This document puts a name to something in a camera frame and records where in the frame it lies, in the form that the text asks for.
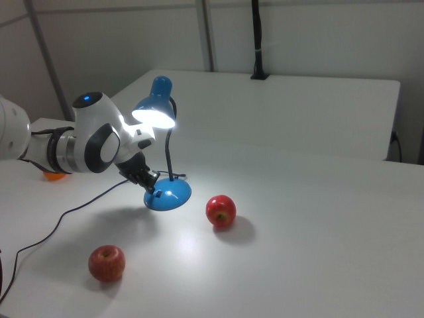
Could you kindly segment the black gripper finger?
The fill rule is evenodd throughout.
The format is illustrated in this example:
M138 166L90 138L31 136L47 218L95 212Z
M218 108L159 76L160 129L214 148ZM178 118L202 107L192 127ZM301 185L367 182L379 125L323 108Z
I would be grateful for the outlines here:
M145 169L133 171L130 173L131 182L138 185L146 185L148 181L148 172Z
M155 184L160 177L160 172L155 170L144 170L142 172L142 186L147 193L153 194L155 191Z

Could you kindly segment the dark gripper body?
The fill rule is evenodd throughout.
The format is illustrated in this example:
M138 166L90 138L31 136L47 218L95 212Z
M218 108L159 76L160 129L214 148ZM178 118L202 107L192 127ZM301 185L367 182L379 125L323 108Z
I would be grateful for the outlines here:
M128 159L125 162L121 162L115 164L119 170L120 175L125 177L127 180L131 182L130 173L133 171L138 171L141 169L145 169L147 171L150 168L146 165L146 159L143 153L137 152L132 158Z

